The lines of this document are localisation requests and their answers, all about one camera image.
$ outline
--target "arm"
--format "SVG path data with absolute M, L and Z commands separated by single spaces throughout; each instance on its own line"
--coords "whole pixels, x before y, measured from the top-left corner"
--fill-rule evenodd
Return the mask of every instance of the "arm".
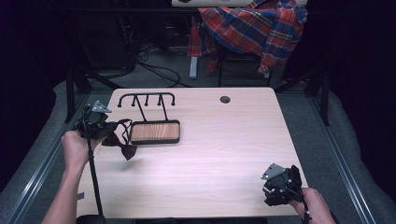
M 92 149 L 96 148 L 102 140 L 91 140 Z M 62 144 L 66 166 L 61 185 L 43 223 L 76 223 L 78 184 L 88 161 L 88 144 L 77 131 L 65 133 L 62 137 Z
M 330 213 L 329 206 L 324 201 L 323 196 L 316 189 L 303 189 L 304 199 L 308 205 L 310 216 L 312 219 L 310 224 L 329 223 L 335 224 Z M 299 216 L 304 219 L 304 205 L 296 201 L 291 201 L 289 204 L 296 210 Z

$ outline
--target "plaid shirt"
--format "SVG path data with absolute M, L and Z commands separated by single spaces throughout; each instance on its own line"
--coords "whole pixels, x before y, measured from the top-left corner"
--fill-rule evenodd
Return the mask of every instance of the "plaid shirt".
M 300 41 L 307 11 L 295 0 L 254 0 L 244 8 L 199 8 L 192 22 L 188 55 L 210 55 L 208 72 L 217 67 L 214 39 L 236 53 L 261 57 L 260 73 L 286 62 Z

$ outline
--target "wrist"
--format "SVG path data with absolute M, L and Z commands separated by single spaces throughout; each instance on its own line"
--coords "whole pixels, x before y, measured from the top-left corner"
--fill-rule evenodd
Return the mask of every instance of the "wrist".
M 65 177 L 81 177 L 83 171 L 84 171 L 84 167 L 66 166 L 66 168 L 64 169 L 64 176 Z

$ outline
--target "rectangular wooden object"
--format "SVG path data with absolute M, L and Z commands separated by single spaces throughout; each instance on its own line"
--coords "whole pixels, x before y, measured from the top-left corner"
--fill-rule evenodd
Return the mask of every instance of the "rectangular wooden object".
M 179 140 L 178 120 L 137 121 L 132 124 L 133 145 L 171 144 Z
M 142 120 L 125 93 L 170 91 L 169 119 L 180 121 L 177 144 L 139 146 L 129 161 L 118 147 L 94 151 L 105 217 L 270 217 L 296 215 L 289 205 L 268 206 L 261 175 L 274 162 L 300 169 L 290 134 L 270 88 L 122 89 L 114 91 L 107 121 Z M 228 97 L 223 103 L 220 98 Z M 143 106 L 147 120 L 163 119 L 156 97 Z M 120 136 L 122 128 L 116 133 Z M 90 166 L 79 189 L 78 216 L 97 214 Z

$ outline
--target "wire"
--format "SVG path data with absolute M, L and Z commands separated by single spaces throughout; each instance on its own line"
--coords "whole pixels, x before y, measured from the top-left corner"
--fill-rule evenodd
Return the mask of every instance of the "wire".
M 140 52 L 137 54 L 137 60 L 138 61 L 147 62 L 149 60 L 149 52 L 154 50 L 154 49 L 156 49 L 156 48 L 154 48 L 154 45 L 152 43 L 148 43 L 148 44 L 146 44 L 146 46 L 142 46 L 140 48 Z
M 186 51 L 186 50 L 177 51 L 176 49 L 178 49 L 178 48 L 183 48 L 183 47 L 176 47 L 176 46 L 174 46 L 174 47 L 169 47 L 169 49 L 171 49 L 175 54 L 178 54 L 178 55 L 186 54 L 186 55 L 187 55 L 187 51 Z
M 82 111 L 82 123 L 84 125 L 84 132 L 86 134 L 86 139 L 87 139 L 87 144 L 88 144 L 88 158 L 90 161 L 90 167 L 91 167 L 91 176 L 92 176 L 92 183 L 93 183 L 93 191 L 95 193 L 95 199 L 96 199 L 96 205 L 98 207 L 98 213 L 100 216 L 103 215 L 103 208 L 102 208 L 102 202 L 100 199 L 100 194 L 99 194 L 99 184 L 98 184 L 98 179 L 96 175 L 96 169 L 95 169 L 95 163 L 93 161 L 93 150 L 91 146 L 91 133 L 90 130 L 87 127 L 85 117 L 87 116 L 87 111 L 90 110 L 90 106 L 86 106 L 83 111 Z
M 189 87 L 192 88 L 191 85 L 185 84 L 180 82 L 180 74 L 170 68 L 166 68 L 166 67 L 160 67 L 160 66 L 154 66 L 154 65 L 150 65 L 150 64 L 146 64 L 146 63 L 141 63 L 141 62 L 136 62 L 137 64 L 139 64 L 140 66 L 146 68 L 147 70 L 149 70 L 150 72 L 156 74 L 157 76 L 159 76 L 160 78 L 163 79 L 163 81 L 169 85 L 169 88 L 175 87 L 176 85 L 181 85 L 184 87 Z M 177 76 L 177 79 L 174 79 L 168 75 L 166 75 L 165 73 L 161 72 L 159 69 L 163 69 L 163 70 L 167 70 L 170 71 L 171 73 L 173 73 L 174 75 Z M 169 81 L 173 81 L 174 84 L 170 85 L 166 80 Z
M 308 224 L 309 220 L 312 219 L 312 217 L 310 216 L 310 211 L 308 208 L 308 204 L 306 203 L 305 199 L 304 199 L 304 195 L 303 192 L 301 191 L 301 194 L 297 193 L 296 191 L 292 190 L 292 189 L 287 189 L 287 188 L 279 188 L 279 189 L 283 189 L 285 191 L 291 192 L 292 194 L 294 194 L 295 196 L 298 197 L 298 200 L 301 201 L 304 205 L 304 224 Z

